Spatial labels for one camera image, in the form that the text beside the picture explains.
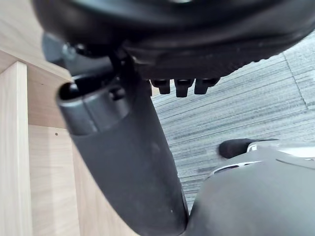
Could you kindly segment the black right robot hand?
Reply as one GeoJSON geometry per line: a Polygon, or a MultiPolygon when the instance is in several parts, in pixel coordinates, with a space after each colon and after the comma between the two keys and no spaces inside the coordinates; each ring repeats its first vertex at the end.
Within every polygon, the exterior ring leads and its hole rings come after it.
{"type": "Polygon", "coordinates": [[[294,46],[315,28],[312,0],[34,0],[46,60],[72,82],[56,103],[83,161],[141,236],[312,236],[315,146],[220,144],[191,210],[152,87],[205,94],[221,77],[294,46]]]}

